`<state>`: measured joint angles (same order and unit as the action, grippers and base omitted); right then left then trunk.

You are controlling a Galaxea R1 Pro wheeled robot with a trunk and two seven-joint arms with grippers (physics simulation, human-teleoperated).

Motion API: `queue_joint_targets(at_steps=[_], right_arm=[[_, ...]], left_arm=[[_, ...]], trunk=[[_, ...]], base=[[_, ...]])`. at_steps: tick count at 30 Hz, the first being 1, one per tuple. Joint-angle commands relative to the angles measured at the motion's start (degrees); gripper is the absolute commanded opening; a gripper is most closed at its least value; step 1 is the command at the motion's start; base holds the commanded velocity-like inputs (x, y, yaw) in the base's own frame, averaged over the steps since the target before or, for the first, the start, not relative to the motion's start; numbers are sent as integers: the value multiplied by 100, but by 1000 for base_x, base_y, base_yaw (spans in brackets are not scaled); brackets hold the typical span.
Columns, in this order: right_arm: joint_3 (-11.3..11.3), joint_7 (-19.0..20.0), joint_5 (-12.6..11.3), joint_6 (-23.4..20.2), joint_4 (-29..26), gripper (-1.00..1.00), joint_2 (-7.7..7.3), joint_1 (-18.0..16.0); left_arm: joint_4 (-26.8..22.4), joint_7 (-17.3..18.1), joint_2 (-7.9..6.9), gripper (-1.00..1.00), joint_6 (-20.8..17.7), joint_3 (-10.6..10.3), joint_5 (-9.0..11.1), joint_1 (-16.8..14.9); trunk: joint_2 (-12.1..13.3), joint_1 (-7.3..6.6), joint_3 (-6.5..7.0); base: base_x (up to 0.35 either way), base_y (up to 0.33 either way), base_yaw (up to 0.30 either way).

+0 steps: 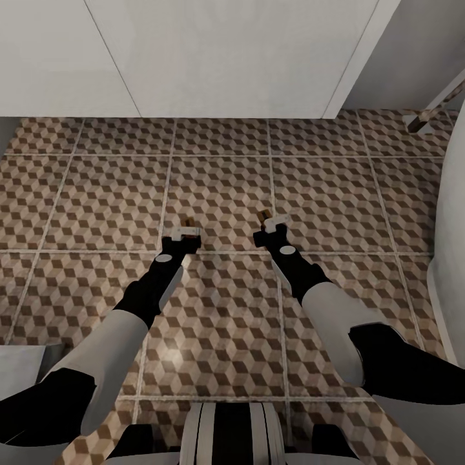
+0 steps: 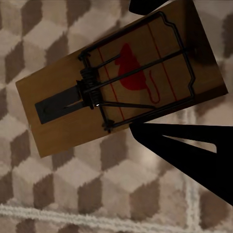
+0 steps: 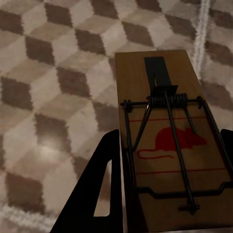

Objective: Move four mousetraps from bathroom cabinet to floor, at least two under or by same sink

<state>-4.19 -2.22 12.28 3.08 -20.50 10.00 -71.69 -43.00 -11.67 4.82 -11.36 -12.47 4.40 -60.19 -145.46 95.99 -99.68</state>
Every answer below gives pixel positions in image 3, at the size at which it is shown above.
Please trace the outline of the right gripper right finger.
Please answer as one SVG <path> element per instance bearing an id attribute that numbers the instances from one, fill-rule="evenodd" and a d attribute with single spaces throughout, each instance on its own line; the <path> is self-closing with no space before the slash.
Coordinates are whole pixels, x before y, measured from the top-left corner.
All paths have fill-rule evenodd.
<path id="1" fill-rule="evenodd" d="M 227 150 L 228 155 L 229 155 L 231 162 L 233 164 L 233 131 L 227 130 L 227 129 L 222 129 L 220 134 L 222 136 L 226 150 Z"/>

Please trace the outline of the mousetrap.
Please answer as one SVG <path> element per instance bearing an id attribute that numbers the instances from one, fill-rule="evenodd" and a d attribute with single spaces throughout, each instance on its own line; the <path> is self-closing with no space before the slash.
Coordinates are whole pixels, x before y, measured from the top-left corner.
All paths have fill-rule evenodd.
<path id="1" fill-rule="evenodd" d="M 128 233 L 233 228 L 233 164 L 186 50 L 115 65 Z"/>

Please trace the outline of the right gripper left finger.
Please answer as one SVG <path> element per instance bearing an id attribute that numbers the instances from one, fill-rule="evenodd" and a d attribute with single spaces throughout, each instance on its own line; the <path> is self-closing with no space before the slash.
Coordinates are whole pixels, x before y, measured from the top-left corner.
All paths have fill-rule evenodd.
<path id="1" fill-rule="evenodd" d="M 94 216 L 110 160 L 110 214 Z M 123 233 L 119 129 L 107 133 L 99 142 L 50 233 Z"/>

